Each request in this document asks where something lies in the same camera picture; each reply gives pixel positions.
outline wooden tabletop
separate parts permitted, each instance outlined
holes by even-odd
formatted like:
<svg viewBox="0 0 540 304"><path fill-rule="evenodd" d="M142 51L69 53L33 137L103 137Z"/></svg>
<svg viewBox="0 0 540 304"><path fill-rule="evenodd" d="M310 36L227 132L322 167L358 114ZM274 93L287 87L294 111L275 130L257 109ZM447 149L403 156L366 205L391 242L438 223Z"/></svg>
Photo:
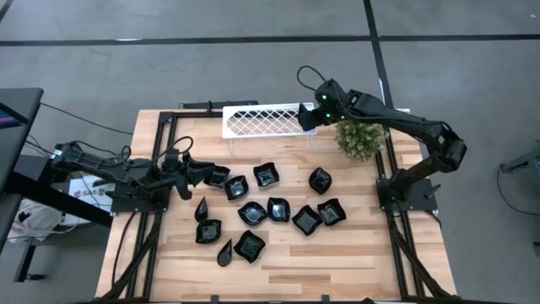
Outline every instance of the wooden tabletop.
<svg viewBox="0 0 540 304"><path fill-rule="evenodd" d="M159 111L139 112L132 140L133 158L149 158L152 154L158 115ZM171 192L159 236L151 301L209 301L211 295L219 295L223 301L317 301L323 294L336 301L365 297L399 299L386 217L379 210L375 190L375 161L350 160L340 154L334 141L334 126L318 128L317 132L310 150L301 137L238 139L234 141L234 155L230 155L228 142L221 138L221 118L180 119L176 137L194 138L192 157L229 167L229 176L245 175L250 192L233 204L224 191L202 183L193 189L189 201L182 201L176 191ZM391 135L400 167L422 159L416 140L404 133ZM280 183L268 190L259 189L253 166L269 161L276 164ZM319 166L332 175L332 186L324 195L315 193L308 184L309 175ZM222 236L209 245L195 243L197 222L193 215L203 197L208 203L209 218L223 222ZM257 227L244 224L237 209L249 201L266 208L269 197L287 199L292 215L306 204L316 210L318 204L338 198L347 220L332 227L321 225L308 237L292 222L280 225L266 219ZM409 216L420 260L444 289L455 293L438 224L424 212L409 212ZM111 288L112 265L128 217L129 214L121 214L113 221L96 296ZM132 257L137 228L138 215L124 240L118 277ZM236 244L247 229L267 244L259 259L249 264L234 253L229 266L218 266L216 257L221 247L230 238ZM404 256L403 260L409 293L413 294L410 266ZM143 261L136 296L142 295L145 269Z"/></svg>

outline gray carpet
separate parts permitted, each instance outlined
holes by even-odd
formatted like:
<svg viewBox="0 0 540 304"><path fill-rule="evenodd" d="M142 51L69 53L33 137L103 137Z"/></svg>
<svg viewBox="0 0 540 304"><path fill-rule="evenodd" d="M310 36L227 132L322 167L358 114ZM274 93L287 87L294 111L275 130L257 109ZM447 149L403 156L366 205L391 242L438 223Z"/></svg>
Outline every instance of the gray carpet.
<svg viewBox="0 0 540 304"><path fill-rule="evenodd" d="M372 3L380 35L540 29L534 0ZM0 40L351 34L369 34L362 1L15 0L0 24ZM532 242L540 241L540 219L505 205L495 173L501 161L526 153L540 139L540 41L386 42L382 51L395 106L448 121L469 148L459 171L433 176L442 184L437 200L459 294L537 302L540 258ZM295 80L303 64L346 89L381 96L369 42L0 47L0 87L42 87L46 103L132 130L139 109L176 108L179 102L309 101L310 92ZM119 150L131 140L47 108L31 133L49 149L81 139ZM529 177L527 171L503 175L501 186L517 208L540 212L540 191ZM37 249L30 270L50 276L41 282L12 283L22 247L8 245L0 256L6 302L91 299L108 231L78 233L84 236L63 236L56 246Z"/></svg>

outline white bag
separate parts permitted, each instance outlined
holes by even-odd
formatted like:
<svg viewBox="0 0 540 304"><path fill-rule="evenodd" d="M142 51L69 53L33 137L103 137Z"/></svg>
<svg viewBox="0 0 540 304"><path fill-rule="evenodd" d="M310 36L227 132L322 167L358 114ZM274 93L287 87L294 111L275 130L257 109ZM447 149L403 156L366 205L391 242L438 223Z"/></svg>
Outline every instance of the white bag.
<svg viewBox="0 0 540 304"><path fill-rule="evenodd" d="M61 220L62 212L24 198L11 225L8 240L16 243L35 237L42 242L54 233L52 230Z"/></svg>

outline black desk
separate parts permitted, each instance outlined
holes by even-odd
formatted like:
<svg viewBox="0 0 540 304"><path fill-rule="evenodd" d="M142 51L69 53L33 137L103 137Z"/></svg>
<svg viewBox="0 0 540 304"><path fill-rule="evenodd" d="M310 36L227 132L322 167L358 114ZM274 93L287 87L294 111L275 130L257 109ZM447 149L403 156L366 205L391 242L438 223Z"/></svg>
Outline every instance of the black desk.
<svg viewBox="0 0 540 304"><path fill-rule="evenodd" d="M112 217L106 211L14 171L24 141L40 108L42 95L43 90L37 88L0 89L0 102L29 120L26 126L0 129L0 191L9 193L4 194L0 201L0 252L22 197L96 224L106 227L111 227L112 224Z"/></svg>

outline black leaf-shaped dish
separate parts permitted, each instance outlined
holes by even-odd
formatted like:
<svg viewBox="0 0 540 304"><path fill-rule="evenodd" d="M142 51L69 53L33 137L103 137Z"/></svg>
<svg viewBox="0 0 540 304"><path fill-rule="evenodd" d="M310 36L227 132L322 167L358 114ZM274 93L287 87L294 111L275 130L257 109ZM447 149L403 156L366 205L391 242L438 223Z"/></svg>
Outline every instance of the black leaf-shaped dish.
<svg viewBox="0 0 540 304"><path fill-rule="evenodd" d="M321 167L316 168L310 175L310 186L319 194L325 193L332 185L332 177Z"/></svg>
<svg viewBox="0 0 540 304"><path fill-rule="evenodd" d="M269 198L267 213L270 220L287 223L290 219L289 202L284 198Z"/></svg>
<svg viewBox="0 0 540 304"><path fill-rule="evenodd" d="M259 225L268 217L267 211L257 202L249 202L238 209L238 215L248 225Z"/></svg>
<svg viewBox="0 0 540 304"><path fill-rule="evenodd" d="M218 265L225 267L233 258L233 240L230 239L218 253Z"/></svg>
<svg viewBox="0 0 540 304"><path fill-rule="evenodd" d="M315 229L322 223L321 216L306 205L293 216L293 223L304 232L305 236L315 232Z"/></svg>
<svg viewBox="0 0 540 304"><path fill-rule="evenodd" d="M265 187L275 182L279 182L278 171L272 162L253 168L253 174L255 174L256 183L259 187Z"/></svg>
<svg viewBox="0 0 540 304"><path fill-rule="evenodd" d="M197 244L215 242L221 236L221 220L203 220L197 226Z"/></svg>
<svg viewBox="0 0 540 304"><path fill-rule="evenodd" d="M209 186L224 188L225 183L227 182L227 177L229 177L230 169L223 166L216 166L216 169L212 174L206 176L204 183Z"/></svg>
<svg viewBox="0 0 540 304"><path fill-rule="evenodd" d="M338 222L347 219L345 210L339 204L337 198L332 198L323 204L318 204L317 209L324 221L324 225L336 225Z"/></svg>
<svg viewBox="0 0 540 304"><path fill-rule="evenodd" d="M208 218L208 206L206 205L206 198L202 198L201 203L195 209L195 220L201 222Z"/></svg>
<svg viewBox="0 0 540 304"><path fill-rule="evenodd" d="M225 183L225 192L228 200L235 200L247 194L249 186L246 176L235 176Z"/></svg>
<svg viewBox="0 0 540 304"><path fill-rule="evenodd" d="M251 231L246 231L236 243L235 252L245 258L247 262L253 263L265 246L265 242L259 236L254 235Z"/></svg>

